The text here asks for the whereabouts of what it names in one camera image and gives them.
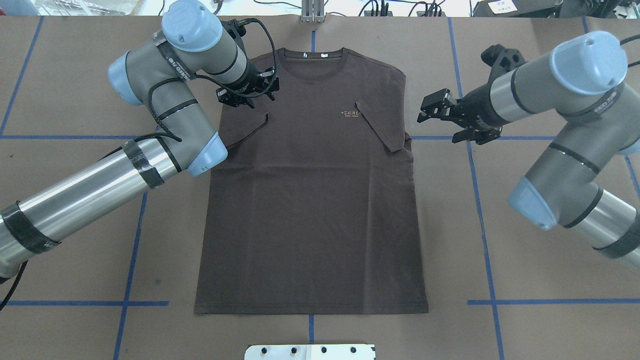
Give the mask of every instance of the light blue cap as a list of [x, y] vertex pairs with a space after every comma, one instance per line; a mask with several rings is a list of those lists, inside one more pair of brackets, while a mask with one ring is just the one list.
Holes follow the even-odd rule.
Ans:
[[565, 88], [581, 95], [600, 95], [627, 75], [627, 54], [606, 31], [592, 31], [556, 46], [551, 71]]
[[549, 230], [558, 223], [538, 189], [524, 176], [509, 195], [509, 205], [543, 230]]
[[129, 84], [129, 78], [127, 77], [127, 55], [129, 51], [124, 53], [111, 65], [107, 74], [109, 76], [109, 82], [111, 86], [120, 96], [131, 105], [142, 105], [142, 101], [138, 100], [136, 94], [133, 93], [131, 85]]
[[629, 155], [629, 154], [635, 154], [637, 152], [640, 152], [640, 139], [636, 140], [636, 142], [627, 146], [626, 148], [618, 151], [618, 154]]
[[216, 132], [204, 149], [202, 149], [202, 152], [200, 152], [191, 165], [189, 165], [187, 171], [192, 176], [198, 176], [221, 163], [226, 158], [227, 147], [225, 147], [220, 136], [218, 136], [218, 132]]
[[164, 37], [176, 48], [197, 53], [220, 41], [224, 28], [200, 1], [178, 0], [162, 18]]

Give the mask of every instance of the white label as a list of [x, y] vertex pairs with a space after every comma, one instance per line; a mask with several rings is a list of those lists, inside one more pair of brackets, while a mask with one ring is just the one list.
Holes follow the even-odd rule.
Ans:
[[518, 8], [511, 0], [500, 0], [489, 3], [489, 7], [493, 13], [510, 13], [518, 11]]

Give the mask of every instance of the robotic arm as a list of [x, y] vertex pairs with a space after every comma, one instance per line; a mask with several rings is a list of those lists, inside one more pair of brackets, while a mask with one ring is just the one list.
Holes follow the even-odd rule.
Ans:
[[424, 98], [418, 122], [453, 121], [453, 142], [479, 145], [502, 126], [556, 109], [567, 124], [509, 196], [509, 204], [544, 230], [557, 224], [584, 235], [601, 254], [640, 269], [638, 210], [593, 182], [616, 154], [640, 151], [640, 96], [623, 82], [620, 42], [594, 31], [524, 62], [495, 45], [482, 54], [489, 82], [454, 100], [448, 89]]
[[[276, 69], [260, 73], [240, 39], [251, 22], [259, 23], [221, 23], [197, 0], [179, 0], [163, 17], [162, 31], [109, 67], [114, 89], [131, 104], [147, 105], [165, 132], [130, 140], [85, 170], [1, 210], [0, 284], [23, 262], [139, 194], [184, 169], [202, 174], [227, 157], [185, 82], [207, 78], [219, 84], [218, 100], [231, 106], [252, 107], [251, 98], [260, 95], [273, 100]], [[201, 69], [211, 78], [195, 74]]]

